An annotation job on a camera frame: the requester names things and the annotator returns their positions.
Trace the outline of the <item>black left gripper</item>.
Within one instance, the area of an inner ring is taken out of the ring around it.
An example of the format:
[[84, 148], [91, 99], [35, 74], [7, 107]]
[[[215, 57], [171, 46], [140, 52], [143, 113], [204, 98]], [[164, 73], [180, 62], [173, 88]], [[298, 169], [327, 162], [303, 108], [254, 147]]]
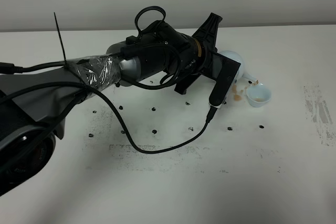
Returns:
[[187, 89], [202, 75], [211, 77], [213, 52], [222, 17], [210, 13], [207, 20], [192, 35], [179, 33], [168, 23], [157, 20], [141, 31], [140, 36], [125, 40], [125, 60], [133, 66], [125, 72], [125, 79], [140, 82], [158, 72], [182, 78], [174, 91], [185, 95]]

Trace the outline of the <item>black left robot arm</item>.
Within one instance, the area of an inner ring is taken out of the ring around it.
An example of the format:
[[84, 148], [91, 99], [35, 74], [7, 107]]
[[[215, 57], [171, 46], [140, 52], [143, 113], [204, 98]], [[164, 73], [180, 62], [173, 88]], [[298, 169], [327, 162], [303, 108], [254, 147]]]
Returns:
[[201, 75], [213, 72], [222, 18], [211, 13], [191, 36], [159, 19], [136, 36], [111, 45], [104, 55], [24, 68], [1, 63], [1, 194], [39, 173], [49, 162], [65, 119], [79, 103], [118, 84], [144, 90], [170, 86], [184, 94]]

